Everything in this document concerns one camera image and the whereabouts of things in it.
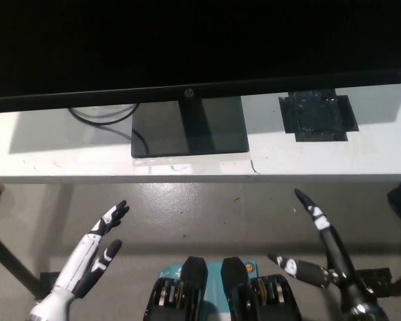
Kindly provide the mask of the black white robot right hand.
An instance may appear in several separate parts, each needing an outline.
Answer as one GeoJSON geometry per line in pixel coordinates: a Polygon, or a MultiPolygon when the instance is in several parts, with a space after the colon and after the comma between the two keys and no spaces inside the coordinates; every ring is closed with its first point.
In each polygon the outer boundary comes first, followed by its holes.
{"type": "Polygon", "coordinates": [[[325,246],[327,267],[276,253],[268,253],[267,257],[299,281],[318,288],[336,285],[341,294],[343,314],[370,314],[378,310],[377,299],[363,284],[338,232],[327,216],[304,192],[299,189],[294,189],[294,192],[319,232],[319,238],[325,246]]]}

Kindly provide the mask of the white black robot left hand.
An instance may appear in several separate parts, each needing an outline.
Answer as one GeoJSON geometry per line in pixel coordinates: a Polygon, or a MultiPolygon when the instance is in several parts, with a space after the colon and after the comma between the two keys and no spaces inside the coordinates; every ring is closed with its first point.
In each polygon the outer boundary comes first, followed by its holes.
{"type": "Polygon", "coordinates": [[[97,254],[102,238],[121,224],[121,219],[128,211],[129,206],[126,201],[120,201],[104,213],[80,239],[49,294],[31,309],[30,320],[70,319],[72,302],[85,297],[119,252],[122,241],[116,239],[102,254],[97,254]]]}

